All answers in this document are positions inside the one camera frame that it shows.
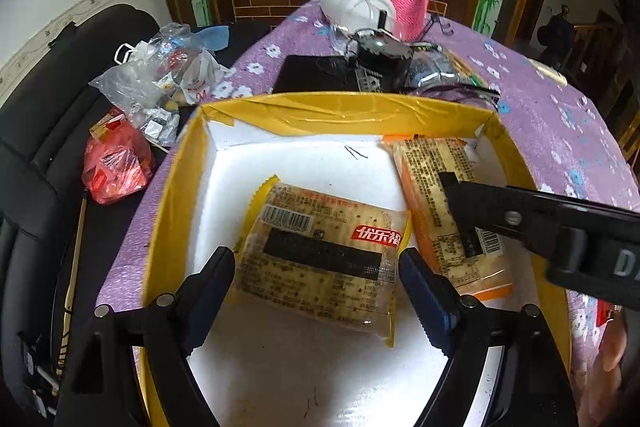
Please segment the right hand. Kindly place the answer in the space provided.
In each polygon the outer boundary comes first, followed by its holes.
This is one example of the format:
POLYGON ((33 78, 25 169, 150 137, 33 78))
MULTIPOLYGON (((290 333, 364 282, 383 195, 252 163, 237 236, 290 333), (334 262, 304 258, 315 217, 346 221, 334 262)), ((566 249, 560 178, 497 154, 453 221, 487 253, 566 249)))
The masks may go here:
POLYGON ((624 308, 606 324, 587 392, 596 426, 639 425, 639 312, 624 308))

